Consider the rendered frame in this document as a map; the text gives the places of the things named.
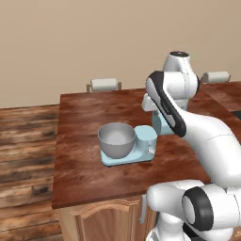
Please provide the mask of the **grey metal mixing bowl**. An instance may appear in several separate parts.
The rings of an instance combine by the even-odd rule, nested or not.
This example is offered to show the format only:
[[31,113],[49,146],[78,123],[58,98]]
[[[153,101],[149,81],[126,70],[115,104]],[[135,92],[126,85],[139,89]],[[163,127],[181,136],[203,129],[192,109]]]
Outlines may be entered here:
[[125,157],[133,150],[135,129],[123,122],[110,122],[98,131],[98,140],[104,154],[113,159]]

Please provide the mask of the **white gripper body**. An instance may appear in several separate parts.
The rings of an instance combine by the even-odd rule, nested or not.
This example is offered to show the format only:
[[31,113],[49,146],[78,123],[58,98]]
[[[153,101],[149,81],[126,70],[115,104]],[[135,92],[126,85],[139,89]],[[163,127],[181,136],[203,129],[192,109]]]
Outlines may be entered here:
[[154,101],[151,99],[151,97],[147,93],[145,93],[143,96],[141,106],[145,112],[151,112],[151,111],[157,110],[156,104],[154,103]]

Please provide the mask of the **white cushioned wooden stool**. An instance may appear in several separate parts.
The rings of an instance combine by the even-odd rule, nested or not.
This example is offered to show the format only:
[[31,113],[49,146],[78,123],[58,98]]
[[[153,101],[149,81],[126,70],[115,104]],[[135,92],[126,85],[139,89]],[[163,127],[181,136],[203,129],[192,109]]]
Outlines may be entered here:
[[87,84],[87,92],[121,90],[121,82],[116,78],[91,79]]
[[201,78],[202,83],[226,83],[229,82],[231,76],[228,72],[205,72]]

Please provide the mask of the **light blue stand mixer base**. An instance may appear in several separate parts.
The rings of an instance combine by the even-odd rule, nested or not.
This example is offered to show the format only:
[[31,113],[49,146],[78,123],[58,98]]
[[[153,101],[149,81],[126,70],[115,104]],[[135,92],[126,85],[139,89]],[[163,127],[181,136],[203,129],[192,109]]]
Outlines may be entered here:
[[108,167],[146,162],[154,159],[156,151],[157,134],[149,125],[139,125],[135,128],[136,141],[133,150],[120,159],[113,159],[100,150],[101,161]]

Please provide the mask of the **light wooden cupboard door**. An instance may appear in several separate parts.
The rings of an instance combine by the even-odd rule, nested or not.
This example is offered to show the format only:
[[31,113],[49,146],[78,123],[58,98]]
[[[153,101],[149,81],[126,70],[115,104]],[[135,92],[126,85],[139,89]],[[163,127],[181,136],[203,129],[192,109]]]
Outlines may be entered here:
[[57,210],[64,241],[145,241],[156,213],[146,209],[143,223],[141,197],[99,201]]

